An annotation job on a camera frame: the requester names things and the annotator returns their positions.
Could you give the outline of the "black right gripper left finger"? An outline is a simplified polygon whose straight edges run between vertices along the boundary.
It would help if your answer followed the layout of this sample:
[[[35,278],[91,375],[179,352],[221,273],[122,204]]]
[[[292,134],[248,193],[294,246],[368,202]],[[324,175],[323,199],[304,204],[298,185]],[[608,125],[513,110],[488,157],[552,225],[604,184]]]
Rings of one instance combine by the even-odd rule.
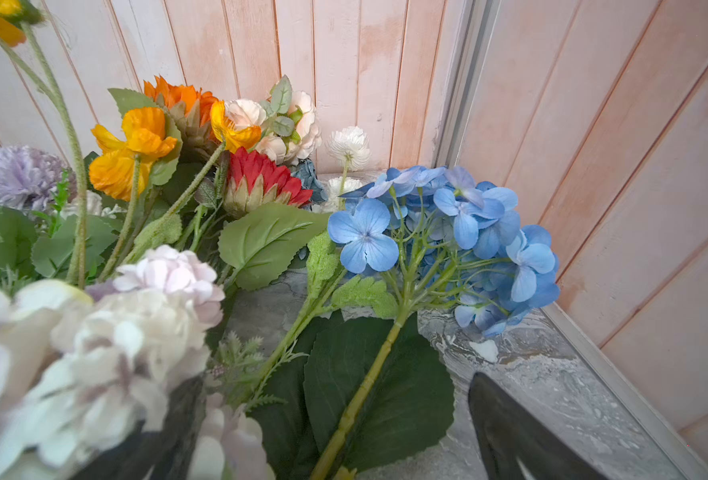
[[[74,479],[184,479],[205,417],[202,375],[171,394],[163,429],[136,429],[122,444],[105,451],[75,473]]]

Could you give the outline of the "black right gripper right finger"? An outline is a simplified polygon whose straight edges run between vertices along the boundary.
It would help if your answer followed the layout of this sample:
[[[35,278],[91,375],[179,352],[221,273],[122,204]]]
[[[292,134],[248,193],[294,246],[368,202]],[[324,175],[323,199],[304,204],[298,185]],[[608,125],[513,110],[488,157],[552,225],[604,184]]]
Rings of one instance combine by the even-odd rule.
[[[468,405],[490,479],[605,477],[483,372],[471,380]]]

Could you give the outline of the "lilac pompom flower spray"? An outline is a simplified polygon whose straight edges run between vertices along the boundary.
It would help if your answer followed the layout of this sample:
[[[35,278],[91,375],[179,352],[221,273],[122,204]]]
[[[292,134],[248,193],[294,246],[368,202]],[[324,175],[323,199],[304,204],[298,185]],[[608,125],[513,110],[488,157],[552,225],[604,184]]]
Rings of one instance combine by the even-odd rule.
[[[66,278],[78,220],[68,163],[30,146],[0,148],[0,286]]]

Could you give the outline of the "yellow poppy spray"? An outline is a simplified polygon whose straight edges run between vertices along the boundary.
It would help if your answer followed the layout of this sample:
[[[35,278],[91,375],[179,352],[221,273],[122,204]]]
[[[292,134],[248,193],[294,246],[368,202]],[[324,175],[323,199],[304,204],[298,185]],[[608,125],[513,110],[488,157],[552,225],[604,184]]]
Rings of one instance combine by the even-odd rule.
[[[15,293],[56,279],[81,288],[118,282],[156,248],[174,247],[185,276],[227,288],[261,287],[245,222],[274,194],[259,103],[221,101],[164,82],[116,89],[120,135],[97,125],[95,155],[80,147],[58,80],[35,35],[45,20],[28,1],[0,1],[0,48],[52,103],[71,159],[0,148],[0,286]]]

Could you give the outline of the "orange gerbera stem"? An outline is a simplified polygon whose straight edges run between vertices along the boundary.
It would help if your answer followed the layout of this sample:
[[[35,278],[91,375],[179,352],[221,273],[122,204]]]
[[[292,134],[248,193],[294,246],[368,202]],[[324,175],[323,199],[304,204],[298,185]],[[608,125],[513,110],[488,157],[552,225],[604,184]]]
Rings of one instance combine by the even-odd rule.
[[[211,109],[217,98],[190,85],[173,85],[157,76],[141,92],[111,88],[122,117],[122,139],[97,126],[93,135],[104,157],[144,163],[177,158],[183,151],[211,152],[215,135]]]

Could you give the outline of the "peach rose spray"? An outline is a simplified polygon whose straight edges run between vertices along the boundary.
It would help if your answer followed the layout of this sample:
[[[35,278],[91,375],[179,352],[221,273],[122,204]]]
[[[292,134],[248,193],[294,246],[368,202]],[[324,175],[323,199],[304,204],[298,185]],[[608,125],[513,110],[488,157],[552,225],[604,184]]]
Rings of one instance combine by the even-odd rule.
[[[212,131],[232,153],[243,148],[277,165],[295,165],[321,145],[322,133],[311,95],[281,77],[259,102],[226,100],[211,113]]]

